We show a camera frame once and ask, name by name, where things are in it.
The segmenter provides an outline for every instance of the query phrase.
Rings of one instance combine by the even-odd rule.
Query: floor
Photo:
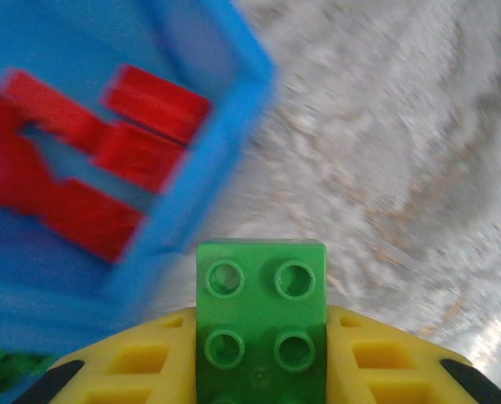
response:
[[[280,99],[200,240],[318,238],[329,303],[501,387],[501,0],[239,0]],[[151,316],[195,304],[195,251]]]

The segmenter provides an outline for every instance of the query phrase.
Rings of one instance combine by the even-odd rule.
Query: blue plastic frame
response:
[[[57,23],[35,25],[48,18]],[[61,55],[53,52],[58,45]],[[166,194],[139,194],[103,173],[90,174],[92,184],[148,213],[113,268],[45,234],[34,220],[0,210],[0,348],[67,354],[140,321],[167,268],[188,248],[226,184],[274,91],[274,64],[227,0],[0,0],[0,76],[3,67],[18,63],[110,117],[95,97],[116,61],[190,88],[214,108]],[[26,135],[59,174],[83,164],[51,137],[32,130]],[[68,167],[59,167],[54,156],[64,156]],[[33,257],[29,250],[39,246],[46,246],[45,255]],[[20,272],[22,267],[30,272]]]

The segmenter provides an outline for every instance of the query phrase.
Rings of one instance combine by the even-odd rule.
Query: yellow plastic base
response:
[[[85,365],[52,404],[195,404],[195,333],[195,309],[186,309],[72,353],[54,367],[76,359]],[[328,308],[327,404],[476,404],[441,367],[446,358],[469,364],[396,328]]]

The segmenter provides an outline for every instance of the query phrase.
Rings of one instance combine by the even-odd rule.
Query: blurry background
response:
[[[240,0],[280,103],[200,240],[318,238],[329,303],[501,387],[501,0]],[[195,304],[195,251],[151,316]]]

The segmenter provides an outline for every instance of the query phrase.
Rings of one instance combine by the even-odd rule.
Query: green plastic piece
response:
[[[313,240],[198,246],[199,404],[324,404],[326,261]]]
[[[10,390],[25,376],[42,375],[56,358],[32,353],[6,352],[0,349],[0,394]]]

